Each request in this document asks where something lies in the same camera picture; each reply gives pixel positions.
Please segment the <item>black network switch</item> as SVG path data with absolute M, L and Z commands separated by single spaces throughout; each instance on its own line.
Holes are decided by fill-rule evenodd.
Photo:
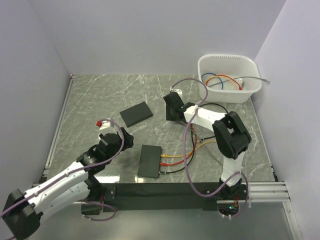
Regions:
M 119 112 L 125 125 L 129 128 L 153 116 L 145 101 Z
M 156 145 L 141 146 L 137 176 L 139 178 L 158 179 L 160 176 L 162 147 Z

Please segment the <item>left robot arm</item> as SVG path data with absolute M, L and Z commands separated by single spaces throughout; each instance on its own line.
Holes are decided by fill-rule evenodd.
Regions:
M 14 239 L 27 239 L 41 222 L 74 202 L 100 198 L 103 189 L 95 174 L 120 152 L 132 148 L 134 137 L 121 127 L 119 132 L 100 134 L 99 138 L 56 176 L 24 192 L 16 189 L 9 194 L 0 216 Z

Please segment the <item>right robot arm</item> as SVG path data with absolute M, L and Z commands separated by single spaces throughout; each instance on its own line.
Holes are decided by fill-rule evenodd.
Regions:
M 186 123 L 183 131 L 183 163 L 188 182 L 192 190 L 200 197 L 210 198 L 220 192 L 220 195 L 230 200 L 238 193 L 242 183 L 248 183 L 247 177 L 242 173 L 242 162 L 245 152 L 252 142 L 252 137 L 239 115 L 215 112 L 204 109 L 194 103 L 184 104 L 177 92 L 170 92 L 163 97 L 166 106 L 166 120 L 182 121 Z M 223 170 L 220 177 L 220 186 L 212 193 L 201 193 L 195 187 L 189 174 L 186 152 L 186 138 L 191 125 L 211 130 L 215 136 L 220 153 L 223 155 Z

